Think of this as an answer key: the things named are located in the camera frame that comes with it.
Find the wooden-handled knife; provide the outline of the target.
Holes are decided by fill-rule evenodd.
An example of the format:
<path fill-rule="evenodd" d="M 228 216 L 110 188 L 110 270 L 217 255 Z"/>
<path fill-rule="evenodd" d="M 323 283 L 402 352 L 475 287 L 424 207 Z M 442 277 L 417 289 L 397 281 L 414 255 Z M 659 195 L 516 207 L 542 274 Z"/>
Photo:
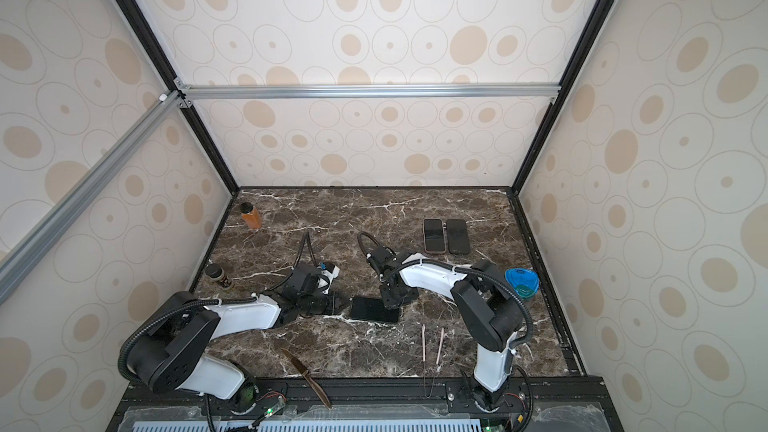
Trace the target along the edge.
<path fill-rule="evenodd" d="M 309 385 L 309 387 L 312 389 L 312 391 L 315 393 L 315 395 L 318 397 L 320 402 L 329 410 L 333 408 L 333 404 L 331 402 L 330 397 L 324 390 L 324 388 L 317 382 L 315 378 L 312 377 L 311 372 L 309 371 L 308 367 L 303 364 L 303 362 L 296 357 L 292 352 L 287 350 L 286 348 L 281 349 L 282 355 L 286 358 L 286 360 L 291 364 L 293 369 L 303 378 L 303 380 Z"/>

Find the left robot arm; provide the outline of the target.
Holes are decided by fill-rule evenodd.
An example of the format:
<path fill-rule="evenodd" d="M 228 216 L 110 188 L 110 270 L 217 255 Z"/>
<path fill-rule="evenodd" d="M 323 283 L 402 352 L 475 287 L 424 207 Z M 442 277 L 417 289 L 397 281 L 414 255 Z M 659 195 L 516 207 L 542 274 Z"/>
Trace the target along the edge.
<path fill-rule="evenodd" d="M 119 372 L 155 394 L 181 390 L 247 408 L 256 402 L 254 379 L 240 365 L 208 354 L 209 343 L 337 313 L 341 306 L 331 286 L 340 272 L 336 264 L 317 260 L 306 233 L 287 276 L 261 292 L 240 299 L 173 294 L 123 343 Z"/>

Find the aluminium frame bar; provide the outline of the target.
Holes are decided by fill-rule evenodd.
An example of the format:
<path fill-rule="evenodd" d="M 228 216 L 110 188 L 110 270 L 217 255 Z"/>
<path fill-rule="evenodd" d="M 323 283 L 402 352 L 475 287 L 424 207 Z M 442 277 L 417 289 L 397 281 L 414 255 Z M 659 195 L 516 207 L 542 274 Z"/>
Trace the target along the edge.
<path fill-rule="evenodd" d="M 181 92 L 192 100 L 209 99 L 403 99 L 556 97 L 557 83 L 475 84 L 371 84 L 371 85 L 252 85 L 185 86 Z"/>
<path fill-rule="evenodd" d="M 8 253 L 1 262 L 2 302 L 12 296 L 29 273 L 165 120 L 166 115 L 171 110 L 178 109 L 180 103 L 180 92 L 166 92 L 164 98 L 143 114 L 43 220 Z"/>

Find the right pink chopstick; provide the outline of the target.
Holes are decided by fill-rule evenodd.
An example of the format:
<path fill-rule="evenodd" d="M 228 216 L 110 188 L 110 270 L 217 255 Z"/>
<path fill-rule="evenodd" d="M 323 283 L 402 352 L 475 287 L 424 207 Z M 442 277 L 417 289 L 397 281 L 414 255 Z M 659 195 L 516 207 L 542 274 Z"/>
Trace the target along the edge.
<path fill-rule="evenodd" d="M 444 345 L 444 341 L 445 341 L 445 335 L 446 335 L 445 328 L 441 327 L 440 336 L 439 336 L 439 343 L 438 343 L 438 351 L 437 351 L 436 360 L 435 360 L 435 366 L 438 369 L 440 367 L 442 356 L 443 356 L 442 352 L 443 352 L 443 345 Z"/>

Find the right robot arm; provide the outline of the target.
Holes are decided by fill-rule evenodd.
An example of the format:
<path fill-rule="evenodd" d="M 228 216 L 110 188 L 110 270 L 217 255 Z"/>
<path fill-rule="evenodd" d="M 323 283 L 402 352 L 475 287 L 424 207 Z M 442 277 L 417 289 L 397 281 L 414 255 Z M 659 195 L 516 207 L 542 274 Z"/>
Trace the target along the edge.
<path fill-rule="evenodd" d="M 534 337 L 534 323 L 526 304 L 499 267 L 481 260 L 454 265 L 421 253 L 397 253 L 373 235 L 357 234 L 358 246 L 380 281 L 386 310 L 399 310 L 419 298 L 421 289 L 447 297 L 457 307 L 477 344 L 473 375 L 464 378 L 463 392 L 479 411 L 493 413 L 506 404 L 507 381 L 520 372 L 527 394 L 520 395 L 521 412 L 509 420 L 509 431 L 523 431 L 531 421 L 534 400 L 529 376 L 514 363 L 516 349 Z"/>

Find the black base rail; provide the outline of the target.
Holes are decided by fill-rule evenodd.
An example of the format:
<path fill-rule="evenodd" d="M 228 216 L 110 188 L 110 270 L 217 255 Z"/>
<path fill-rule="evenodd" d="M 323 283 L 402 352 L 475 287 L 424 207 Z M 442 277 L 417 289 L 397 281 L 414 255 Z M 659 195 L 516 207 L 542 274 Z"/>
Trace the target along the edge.
<path fill-rule="evenodd" d="M 324 406 L 300 378 L 256 383 L 256 402 L 237 413 L 190 392 L 152 395 L 131 387 L 110 431 L 619 431 L 603 380 L 514 377 L 499 405 L 481 410 L 462 378 L 322 379 Z"/>

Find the orange bottle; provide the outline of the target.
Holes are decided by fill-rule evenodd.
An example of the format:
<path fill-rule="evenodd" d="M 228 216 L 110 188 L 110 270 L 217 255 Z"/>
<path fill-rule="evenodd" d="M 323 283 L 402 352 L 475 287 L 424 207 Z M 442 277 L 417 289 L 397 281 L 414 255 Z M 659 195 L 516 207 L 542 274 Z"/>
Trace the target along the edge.
<path fill-rule="evenodd" d="M 250 230 L 262 228 L 262 219 L 255 206 L 250 202 L 242 202 L 239 206 L 241 218 Z"/>

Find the dark jar with lid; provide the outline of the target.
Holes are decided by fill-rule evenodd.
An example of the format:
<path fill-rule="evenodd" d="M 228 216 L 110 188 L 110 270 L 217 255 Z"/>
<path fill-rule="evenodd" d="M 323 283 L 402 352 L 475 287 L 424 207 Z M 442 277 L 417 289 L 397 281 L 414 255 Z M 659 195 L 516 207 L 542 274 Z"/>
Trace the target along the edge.
<path fill-rule="evenodd" d="M 220 288 L 227 289 L 232 285 L 232 281 L 227 275 L 224 267 L 217 263 L 210 263 L 204 268 L 204 274 Z"/>

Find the aluminium frame bar back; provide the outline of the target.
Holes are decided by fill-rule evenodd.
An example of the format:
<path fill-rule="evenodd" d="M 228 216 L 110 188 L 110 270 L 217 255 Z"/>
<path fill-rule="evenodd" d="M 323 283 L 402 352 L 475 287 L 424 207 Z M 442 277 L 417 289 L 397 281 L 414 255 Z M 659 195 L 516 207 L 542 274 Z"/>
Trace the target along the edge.
<path fill-rule="evenodd" d="M 371 85 L 252 85 L 185 86 L 181 92 L 192 100 L 209 99 L 403 99 L 556 97 L 557 83 L 475 84 L 371 84 Z"/>

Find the blue round lid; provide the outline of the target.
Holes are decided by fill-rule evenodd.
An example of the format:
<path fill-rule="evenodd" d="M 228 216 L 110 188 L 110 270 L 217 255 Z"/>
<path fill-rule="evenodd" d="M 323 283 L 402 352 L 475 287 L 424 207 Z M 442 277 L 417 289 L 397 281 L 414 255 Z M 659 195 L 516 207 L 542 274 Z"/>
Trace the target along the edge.
<path fill-rule="evenodd" d="M 531 300 L 539 291 L 540 279 L 533 270 L 511 268 L 505 272 L 505 278 L 522 300 Z"/>

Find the aluminium frame bar left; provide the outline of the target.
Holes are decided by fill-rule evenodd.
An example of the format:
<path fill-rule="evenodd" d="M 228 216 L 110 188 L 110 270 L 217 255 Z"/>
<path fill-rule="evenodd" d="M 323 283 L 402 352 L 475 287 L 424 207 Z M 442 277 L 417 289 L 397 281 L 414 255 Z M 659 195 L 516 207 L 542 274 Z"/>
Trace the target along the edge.
<path fill-rule="evenodd" d="M 180 103 L 180 92 L 166 92 L 164 98 L 143 114 L 43 220 L 8 253 L 1 262 L 2 302 L 12 296 L 29 273 L 165 120 L 166 115 L 171 110 L 178 109 Z"/>

